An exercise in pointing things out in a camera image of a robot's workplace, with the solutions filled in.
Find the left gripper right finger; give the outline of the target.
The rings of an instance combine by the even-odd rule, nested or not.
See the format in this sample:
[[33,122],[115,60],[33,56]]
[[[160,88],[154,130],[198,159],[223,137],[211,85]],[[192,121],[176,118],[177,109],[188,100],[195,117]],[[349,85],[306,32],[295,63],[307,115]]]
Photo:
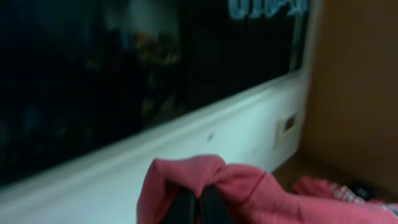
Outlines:
[[200,219],[201,224],[235,224],[214,185],[201,194]]

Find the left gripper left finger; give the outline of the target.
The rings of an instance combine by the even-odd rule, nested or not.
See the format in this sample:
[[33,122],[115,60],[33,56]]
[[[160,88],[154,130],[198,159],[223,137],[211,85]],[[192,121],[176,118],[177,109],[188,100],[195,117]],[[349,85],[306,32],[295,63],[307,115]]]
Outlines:
[[180,188],[160,224],[194,224],[195,204],[193,192]]

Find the orange McKinney Boyd soccer shirt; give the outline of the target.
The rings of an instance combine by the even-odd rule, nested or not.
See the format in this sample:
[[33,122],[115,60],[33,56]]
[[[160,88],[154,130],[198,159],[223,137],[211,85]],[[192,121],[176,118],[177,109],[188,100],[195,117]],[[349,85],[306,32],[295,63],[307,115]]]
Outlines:
[[257,167],[227,164],[217,155],[182,160],[155,159],[137,203],[138,223],[160,223],[178,190],[196,198],[194,223],[201,223],[200,197],[214,185],[235,223],[396,223],[397,205],[365,201],[349,188],[325,179],[300,178],[285,191]]

